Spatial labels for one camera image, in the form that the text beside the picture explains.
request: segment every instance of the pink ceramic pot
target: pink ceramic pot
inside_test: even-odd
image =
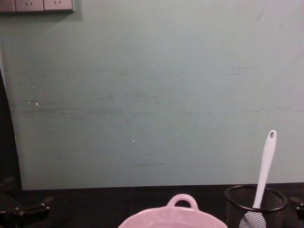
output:
[[[187,201],[191,208],[176,207],[178,201]],[[147,209],[129,217],[119,228],[227,228],[216,217],[204,213],[192,196],[174,196],[166,207]]]

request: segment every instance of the power outlet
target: power outlet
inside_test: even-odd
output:
[[[73,0],[43,0],[44,10],[74,11]]]
[[[15,12],[15,1],[14,0],[0,0],[0,12]]]
[[[44,11],[43,0],[15,0],[17,12]]]

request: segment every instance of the white spatula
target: white spatula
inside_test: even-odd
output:
[[[260,177],[258,179],[256,197],[253,203],[253,208],[259,209],[261,207],[262,198],[266,186],[267,177],[269,174],[272,158],[274,157],[276,149],[276,131],[272,130],[269,132],[264,150],[261,164]],[[266,222],[259,212],[248,211],[242,218],[239,228],[266,228]]]

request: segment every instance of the black wire mesh cup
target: black wire mesh cup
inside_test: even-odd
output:
[[[266,228],[281,228],[283,223],[283,210],[287,205],[287,198],[280,192],[265,189],[261,209],[253,208],[257,187],[254,185],[234,186],[225,191],[227,199],[226,224],[228,228],[248,228],[241,223],[242,218],[249,211],[259,212],[263,215]],[[249,213],[254,223],[261,218],[256,213]]]

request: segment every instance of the light green wall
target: light green wall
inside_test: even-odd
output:
[[[302,0],[1,16],[24,189],[304,181]]]

